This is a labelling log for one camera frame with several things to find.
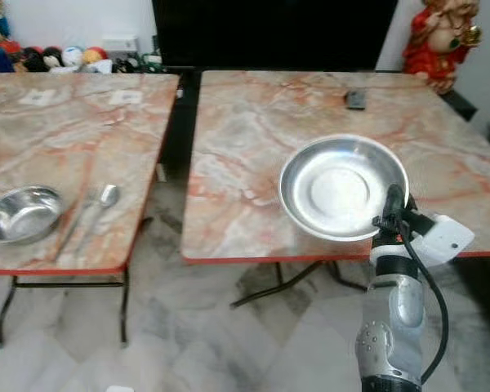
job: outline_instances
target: black cable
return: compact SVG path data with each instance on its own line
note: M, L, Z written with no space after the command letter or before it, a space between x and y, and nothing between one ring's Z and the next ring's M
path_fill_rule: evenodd
M421 384L425 384L426 381L430 378L430 376L432 376L434 370L438 367L439 363L441 362L441 359L444 356L445 351L447 350L448 308L447 308L447 303L445 302L443 298L443 294L441 293L441 290L439 289L437 283L435 282L430 272L428 272L428 269L425 267L425 265L417 255L416 251L414 251L414 248L410 244L410 239L408 237L409 233L408 230L405 229L402 220L398 220L398 227L399 227L399 234L401 234L405 248L410 254L410 257L416 262L417 268L419 268L419 270L425 277L426 281L428 282L430 288L432 289L432 292L435 295L436 300L439 303L439 308L441 309L441 341L439 342L438 352L435 353L434 359L432 359L432 362L421 376Z

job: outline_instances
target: plush toy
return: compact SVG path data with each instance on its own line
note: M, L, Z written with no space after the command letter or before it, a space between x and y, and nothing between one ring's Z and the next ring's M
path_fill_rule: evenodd
M17 41L5 40L0 42L0 47L6 51L7 55L13 63L21 61L22 58L22 48Z
M62 61L66 67L79 67L82 65L82 55L79 47L67 47L62 52Z
M26 47L23 63L29 72L47 72L49 70L43 61L41 47Z
M0 47L0 72L2 73L15 72L15 69L13 68L13 64L11 63L11 59L9 58L9 56L7 55L3 47Z
M48 47L42 53L43 62L51 69L56 67L63 67L62 50L59 47Z
M107 59L107 52L101 47L90 47L83 52L82 60L84 64L92 64L105 59Z

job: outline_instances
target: robotic arm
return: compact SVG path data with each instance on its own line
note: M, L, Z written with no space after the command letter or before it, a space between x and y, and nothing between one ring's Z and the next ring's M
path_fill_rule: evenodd
M448 341L446 304L425 265L450 261L474 239L474 233L450 217L421 215L413 202L405 208L403 200L403 190L391 185L383 214L373 221L381 229L370 254L376 277L367 291L356 339L363 392L421 391ZM439 351L423 375L420 339L425 311L419 270L439 301L443 322Z

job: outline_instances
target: electrical socket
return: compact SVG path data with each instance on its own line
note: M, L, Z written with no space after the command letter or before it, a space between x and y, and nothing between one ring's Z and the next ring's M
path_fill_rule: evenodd
M138 37L133 34L106 35L102 47L105 51L138 51Z

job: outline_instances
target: white paper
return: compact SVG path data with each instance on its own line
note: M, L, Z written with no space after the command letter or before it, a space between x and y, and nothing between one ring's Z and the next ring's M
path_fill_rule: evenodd
M108 75L113 72L113 61L110 59L100 60L87 66L92 71L98 71L100 74Z
M23 105L47 106L51 103L55 90L31 90L24 98L20 99Z
M157 56L157 55L148 55L146 58L146 61L148 63L161 64L162 63L162 57Z
M105 392L134 392L132 388L129 388L127 386L116 386L112 385Z
M109 105L140 104L143 100L141 91L117 90L111 96Z
M74 67L55 67L49 69L50 74L73 74L74 72L78 71L77 66Z

